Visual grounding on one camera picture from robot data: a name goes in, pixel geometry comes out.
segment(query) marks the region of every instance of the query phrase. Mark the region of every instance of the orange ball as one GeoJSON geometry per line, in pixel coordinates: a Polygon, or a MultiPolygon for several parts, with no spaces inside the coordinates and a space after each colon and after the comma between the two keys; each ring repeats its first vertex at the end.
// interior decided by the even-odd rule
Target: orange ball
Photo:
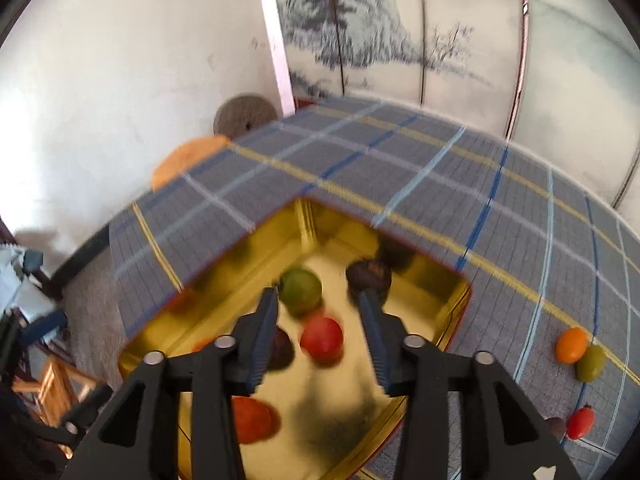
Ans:
{"type": "Polygon", "coordinates": [[[587,335],[580,328],[570,328],[562,333],[556,343],[556,359],[561,363],[573,364],[587,351],[587,335]]]}

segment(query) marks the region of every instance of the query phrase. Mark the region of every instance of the wooden chair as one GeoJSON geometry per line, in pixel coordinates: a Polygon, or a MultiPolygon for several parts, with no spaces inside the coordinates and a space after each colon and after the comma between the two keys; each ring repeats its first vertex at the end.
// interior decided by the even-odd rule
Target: wooden chair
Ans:
{"type": "MultiPolygon", "coordinates": [[[[83,374],[59,357],[50,355],[39,381],[16,378],[12,389],[17,394],[33,394],[34,414],[47,426],[56,428],[62,416],[97,385],[97,379],[83,374]]],[[[61,447],[71,457],[71,450],[66,446],[61,447]]]]}

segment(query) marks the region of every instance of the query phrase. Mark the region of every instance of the table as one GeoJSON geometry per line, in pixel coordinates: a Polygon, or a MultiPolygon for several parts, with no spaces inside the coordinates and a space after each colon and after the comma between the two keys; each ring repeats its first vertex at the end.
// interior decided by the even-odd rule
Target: table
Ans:
{"type": "MultiPolygon", "coordinates": [[[[584,478],[608,469],[640,415],[640,242],[517,146],[413,110],[332,98],[230,143],[122,211],[110,241],[127,335],[303,192],[463,272],[473,295],[450,351],[491,351],[543,416],[590,404],[596,426],[563,445],[584,478]],[[592,383],[554,358],[569,326],[606,350],[592,383]]],[[[456,402],[451,394],[452,410],[456,402]]],[[[451,418],[453,478],[460,422],[451,418]]],[[[357,476],[390,479],[397,453],[396,434],[357,476]]]]}

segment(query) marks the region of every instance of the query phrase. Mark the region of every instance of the brown round disc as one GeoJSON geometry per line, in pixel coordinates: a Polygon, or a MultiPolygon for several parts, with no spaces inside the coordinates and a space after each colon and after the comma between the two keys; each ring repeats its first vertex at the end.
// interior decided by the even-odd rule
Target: brown round disc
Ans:
{"type": "Polygon", "coordinates": [[[232,97],[218,109],[213,131],[235,139],[278,118],[276,108],[264,97],[242,94],[232,97]]]}

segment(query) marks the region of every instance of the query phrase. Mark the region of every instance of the metal pole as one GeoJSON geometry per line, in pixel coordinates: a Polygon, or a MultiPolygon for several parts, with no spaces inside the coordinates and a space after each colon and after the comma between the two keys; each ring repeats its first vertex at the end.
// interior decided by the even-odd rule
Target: metal pole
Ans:
{"type": "Polygon", "coordinates": [[[420,77],[420,106],[424,104],[424,83],[427,72],[427,0],[422,0],[422,59],[420,66],[422,68],[422,76],[420,77]]]}
{"type": "Polygon", "coordinates": [[[518,119],[520,110],[520,101],[522,100],[522,88],[524,85],[524,76],[527,69],[527,54],[529,53],[529,0],[522,0],[522,26],[520,35],[520,67],[518,69],[518,79],[516,81],[516,91],[513,96],[513,105],[511,106],[511,114],[507,122],[507,129],[504,133],[506,140],[511,140],[513,129],[518,119]]]}
{"type": "Polygon", "coordinates": [[[342,85],[342,95],[345,95],[345,85],[344,85],[344,63],[342,60],[342,42],[340,41],[340,26],[338,25],[338,9],[335,5],[335,0],[331,0],[330,2],[332,13],[334,14],[334,23],[335,23],[335,39],[338,45],[338,60],[340,61],[340,83],[342,85]]]}
{"type": "Polygon", "coordinates": [[[636,170],[638,170],[638,162],[640,161],[640,139],[638,139],[638,145],[636,146],[636,152],[634,153],[634,158],[631,161],[631,165],[629,165],[629,169],[626,172],[625,179],[622,181],[622,186],[618,190],[616,197],[611,202],[611,207],[613,209],[618,209],[622,199],[625,197],[626,192],[628,191],[629,184],[634,179],[634,175],[636,174],[636,170]]]}

